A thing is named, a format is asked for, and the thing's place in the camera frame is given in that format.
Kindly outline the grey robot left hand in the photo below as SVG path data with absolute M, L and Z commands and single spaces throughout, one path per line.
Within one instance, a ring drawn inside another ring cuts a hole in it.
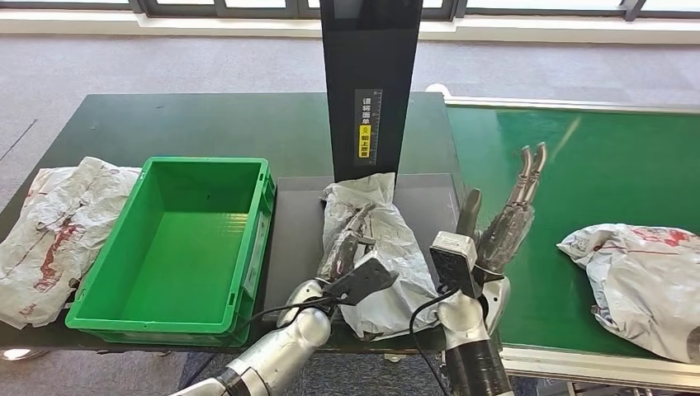
M 376 204 L 364 205 L 354 210 L 351 215 L 340 222 L 333 231 L 332 244 L 324 249 L 316 278 L 328 284 L 348 274 L 354 268 L 355 256 L 360 246 L 367 254 L 376 244 L 376 240 L 364 234 L 363 225 Z

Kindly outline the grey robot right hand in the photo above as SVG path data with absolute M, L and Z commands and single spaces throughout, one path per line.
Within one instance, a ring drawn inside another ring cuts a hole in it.
M 485 231 L 475 229 L 482 201 L 480 189 L 471 189 L 461 208 L 456 231 L 474 239 L 477 250 L 475 266 L 485 273 L 488 281 L 504 277 L 506 264 L 516 255 L 532 226 L 532 201 L 546 164 L 546 144 L 539 143 L 535 153 L 528 146 L 522 147 L 521 159 L 522 167 L 510 195 Z

